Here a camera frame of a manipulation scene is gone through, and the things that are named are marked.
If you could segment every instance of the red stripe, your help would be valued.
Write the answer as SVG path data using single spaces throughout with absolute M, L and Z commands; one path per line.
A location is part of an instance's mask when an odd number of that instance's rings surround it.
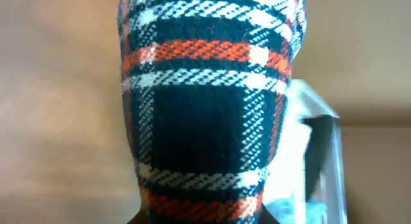
M 263 202 L 263 192 L 237 201 L 221 202 L 191 202 L 170 200 L 166 196 L 153 194 L 149 189 L 140 187 L 142 203 L 157 214 L 163 214 L 178 220 L 190 222 L 223 222 L 238 218 L 249 218 L 260 210 Z
M 283 41 L 282 43 L 282 48 L 281 52 L 284 53 L 284 55 L 288 55 L 288 43 L 287 41 Z M 281 114 L 283 113 L 284 110 L 284 95 L 283 94 L 278 94 L 277 93 L 277 99 L 275 99 L 275 112 L 274 112 L 274 125 L 272 128 L 272 139 L 270 142 L 270 153 L 268 156 L 268 162 L 267 164 L 271 163 L 272 159 L 274 158 L 274 152 L 275 149 L 277 148 L 277 138 L 278 138 L 278 132 L 279 132 L 279 124 L 280 124 L 280 118 Z
M 152 61 L 173 60 L 178 58 L 217 60 L 232 60 L 247 62 L 250 60 L 251 44 L 222 42 L 219 40 L 174 40 L 163 44 L 152 44 L 134 51 L 124 57 L 123 66 L 129 71 L 133 66 L 139 66 Z M 280 73 L 289 75 L 289 61 L 286 57 L 269 51 L 267 66 L 277 69 Z

